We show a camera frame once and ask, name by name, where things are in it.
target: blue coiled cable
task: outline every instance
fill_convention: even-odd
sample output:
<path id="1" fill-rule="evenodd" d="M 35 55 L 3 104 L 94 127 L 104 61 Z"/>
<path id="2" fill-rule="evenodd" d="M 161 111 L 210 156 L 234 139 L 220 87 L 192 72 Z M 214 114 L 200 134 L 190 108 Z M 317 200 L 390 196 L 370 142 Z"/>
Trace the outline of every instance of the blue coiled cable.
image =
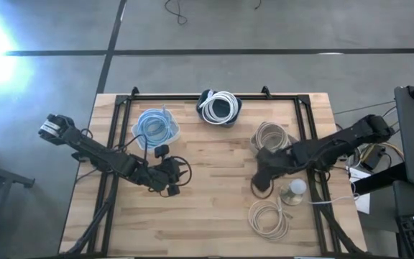
<path id="1" fill-rule="evenodd" d="M 171 121 L 172 118 L 165 106 L 162 106 L 162 110 L 148 109 L 138 118 L 137 134 L 144 135 L 148 141 L 148 149 L 153 149 L 175 135 L 170 129 Z M 142 138 L 138 141 L 144 145 Z"/>

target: concrete floor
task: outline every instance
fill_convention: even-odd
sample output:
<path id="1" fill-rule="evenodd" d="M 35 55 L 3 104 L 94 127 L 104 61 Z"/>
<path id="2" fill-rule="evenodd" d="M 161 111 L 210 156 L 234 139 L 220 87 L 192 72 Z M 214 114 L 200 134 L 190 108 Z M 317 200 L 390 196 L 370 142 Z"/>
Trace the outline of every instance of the concrete floor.
<path id="1" fill-rule="evenodd" d="M 128 0 L 116 49 L 414 47 L 414 0 L 263 0 L 256 11 L 258 0 L 182 0 L 184 26 L 164 2 Z M 118 5 L 0 0 L 0 52 L 106 50 Z M 37 130 L 49 113 L 88 126 L 104 60 L 0 57 L 0 167 L 36 178 L 32 189 L 11 192 L 0 221 L 0 258 L 57 252 L 78 163 L 70 148 L 52 146 Z M 129 93 L 133 86 L 142 93 L 258 92 L 266 85 L 274 92 L 328 92 L 339 112 L 392 100 L 394 87 L 409 84 L 414 54 L 120 56 L 112 60 L 104 92 Z M 336 121 L 348 126 L 391 106 L 336 115 Z M 392 142 L 400 145 L 400 138 Z M 375 222 L 362 220 L 369 249 L 396 255 L 393 233 L 372 230 Z"/>

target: coiled cable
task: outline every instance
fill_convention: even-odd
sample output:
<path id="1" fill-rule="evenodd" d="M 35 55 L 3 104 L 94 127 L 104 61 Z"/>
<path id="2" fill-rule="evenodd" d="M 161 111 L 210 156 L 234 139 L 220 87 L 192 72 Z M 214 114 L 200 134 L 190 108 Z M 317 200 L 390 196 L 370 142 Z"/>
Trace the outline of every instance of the coiled cable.
<path id="1" fill-rule="evenodd" d="M 272 153 L 290 144 L 288 133 L 283 127 L 272 122 L 263 122 L 250 139 L 250 149 L 257 153 L 263 147 Z"/>
<path id="2" fill-rule="evenodd" d="M 146 137 L 146 139 L 138 139 L 141 146 L 147 144 L 147 149 L 153 149 L 174 137 L 175 133 L 170 129 L 171 123 L 172 117 L 165 110 L 165 106 L 162 106 L 162 110 L 148 109 L 144 111 L 137 123 L 137 135 Z"/>
<path id="3" fill-rule="evenodd" d="M 229 113 L 225 117 L 218 116 L 213 110 L 213 104 L 217 100 L 225 101 L 229 105 Z M 227 91 L 220 91 L 207 97 L 207 99 L 199 105 L 199 108 L 202 109 L 201 114 L 203 119 L 214 125 L 225 124 L 239 113 L 239 103 L 236 97 Z"/>
<path id="4" fill-rule="evenodd" d="M 259 219 L 266 212 L 277 213 L 277 224 L 269 232 L 261 230 Z M 289 223 L 286 212 L 282 209 L 282 202 L 279 197 L 276 202 L 273 201 L 256 201 L 249 209 L 249 223 L 250 227 L 261 237 L 269 241 L 277 241 L 282 239 L 288 232 Z"/>

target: wooden table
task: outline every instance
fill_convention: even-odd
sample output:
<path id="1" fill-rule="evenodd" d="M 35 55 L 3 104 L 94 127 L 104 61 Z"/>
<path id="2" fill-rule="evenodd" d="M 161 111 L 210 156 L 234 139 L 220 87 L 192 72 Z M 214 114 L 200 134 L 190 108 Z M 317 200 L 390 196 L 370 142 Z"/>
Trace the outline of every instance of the wooden table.
<path id="1" fill-rule="evenodd" d="M 93 108 L 90 130 L 94 139 L 104 145 L 109 135 L 115 97 L 115 94 L 99 94 Z M 324 137 L 335 132 L 328 95 L 310 94 L 310 100 L 318 136 Z M 180 195 L 167 199 L 148 192 L 146 187 L 121 180 L 109 242 L 110 256 L 320 254 L 313 208 L 305 202 L 284 207 L 293 218 L 290 220 L 290 231 L 278 242 L 268 242 L 257 236 L 247 221 L 249 207 L 257 200 L 249 189 L 250 178 L 256 173 L 257 165 L 249 150 L 249 138 L 266 121 L 281 124 L 299 139 L 293 102 L 244 101 L 237 123 L 228 129 L 201 121 L 195 111 L 195 101 L 133 101 L 126 139 L 133 138 L 130 128 L 144 110 L 160 109 L 162 104 L 172 112 L 181 129 L 180 139 L 170 144 L 170 154 L 189 161 L 193 167 L 193 179 L 181 188 Z M 308 131 L 307 118 L 304 117 L 304 120 Z M 117 128 L 116 136 L 119 136 L 120 125 Z M 136 143 L 132 143 L 128 151 L 136 155 L 143 154 Z M 159 162 L 155 158 L 149 159 L 150 165 Z M 82 164 L 78 175 L 90 170 L 90 165 Z M 73 246 L 90 223 L 99 178 L 99 173 L 94 173 L 76 184 L 60 251 Z M 295 178 L 307 181 L 306 172 L 276 180 L 274 194 L 269 199 L 275 201 L 279 187 Z M 348 177 L 342 170 L 331 171 L 328 186 L 332 199 L 352 195 Z M 305 200 L 309 199 L 307 191 Z M 333 210 L 347 235 L 365 250 L 354 201 L 336 201 Z M 264 225 L 270 226 L 275 223 L 275 217 L 269 215 L 262 221 Z M 324 223 L 327 243 L 330 244 L 328 225 Z"/>

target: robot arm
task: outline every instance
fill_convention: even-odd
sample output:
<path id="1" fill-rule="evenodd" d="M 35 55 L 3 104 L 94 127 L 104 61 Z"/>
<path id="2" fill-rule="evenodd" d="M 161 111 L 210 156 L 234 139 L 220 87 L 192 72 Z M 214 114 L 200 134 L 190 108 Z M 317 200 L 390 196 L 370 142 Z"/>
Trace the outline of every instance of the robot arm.
<path id="1" fill-rule="evenodd" d="M 152 191 L 161 192 L 167 188 L 168 195 L 180 193 L 176 183 L 186 171 L 180 172 L 180 166 L 185 165 L 174 158 L 166 158 L 169 153 L 167 145 L 157 147 L 156 157 L 161 157 L 159 165 L 148 166 L 148 162 L 136 155 L 126 154 L 120 150 L 104 147 L 102 144 L 84 135 L 75 127 L 74 121 L 63 115 L 47 117 L 38 134 L 43 140 L 54 145 L 69 145 L 77 150 L 72 156 L 76 160 L 88 158 L 91 164 L 101 172 L 116 173 L 137 185 L 149 187 Z"/>
<path id="2" fill-rule="evenodd" d="M 342 155 L 352 155 L 362 144 L 388 141 L 394 130 L 384 119 L 368 115 L 349 128 L 319 140 L 302 140 L 290 147 L 271 153 L 262 148 L 257 154 L 258 171 L 252 183 L 260 191 L 270 187 L 270 181 L 306 168 L 327 171 Z"/>

